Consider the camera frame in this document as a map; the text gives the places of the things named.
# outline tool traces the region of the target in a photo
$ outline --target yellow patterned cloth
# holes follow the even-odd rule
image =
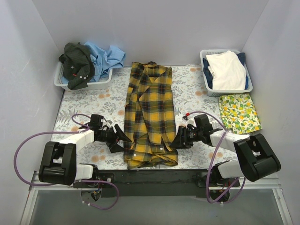
[[[128,169],[164,164],[177,165],[177,150],[170,144],[176,136],[172,68],[155,62],[134,62],[125,106],[124,142]]]
[[[246,134],[261,129],[254,104],[249,94],[223,95],[219,108],[224,126],[235,134]]]

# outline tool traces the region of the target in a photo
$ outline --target white cloth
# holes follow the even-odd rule
[[[206,55],[212,74],[214,90],[244,90],[246,85],[246,69],[238,56],[231,51],[221,54]]]

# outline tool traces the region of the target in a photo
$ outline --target laundry basket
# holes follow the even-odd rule
[[[240,51],[232,50],[232,49],[202,50],[200,52],[200,60],[201,60],[202,71],[203,71],[203,59],[206,59],[206,55],[225,53],[229,50],[236,53],[236,54],[240,53]],[[251,79],[250,79],[249,72],[247,70],[246,64],[245,64],[245,69],[246,69],[246,75],[248,76],[248,88],[246,90],[213,90],[213,89],[210,89],[209,86],[208,86],[208,83],[207,83],[206,76],[205,76],[205,74],[203,74],[205,87],[207,89],[207,95],[211,96],[211,97],[219,97],[221,95],[229,95],[229,94],[237,94],[237,93],[248,93],[248,92],[252,91],[253,86],[252,86],[252,83],[251,83]]]
[[[54,77],[54,85],[58,87],[62,87],[65,90],[72,91],[68,88],[68,84],[63,84],[61,81],[61,77],[64,71],[64,64],[61,62],[58,63],[56,72],[55,72],[55,77]],[[100,78],[99,82],[90,82],[88,83],[88,87],[86,88],[81,88],[78,90],[98,90],[98,89],[106,89],[109,86],[111,86],[112,82],[112,75],[113,75],[113,69],[109,71],[108,77],[105,78]]]

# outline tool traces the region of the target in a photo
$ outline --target gray wall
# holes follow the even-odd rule
[[[13,155],[29,135],[53,130],[62,91],[53,85],[58,49],[31,0],[0,1],[0,224],[16,225],[29,186],[16,176]],[[49,136],[33,139],[18,158],[31,180]]]
[[[33,0],[55,44],[110,44],[133,61],[199,63],[210,48],[241,50],[267,0]]]
[[[300,1],[269,0],[243,51],[262,133],[277,154],[283,194],[300,224]]]

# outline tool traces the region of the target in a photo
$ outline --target lemon print cloth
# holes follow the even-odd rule
[[[235,134],[261,129],[249,94],[223,95],[219,99],[219,108],[224,126]]]

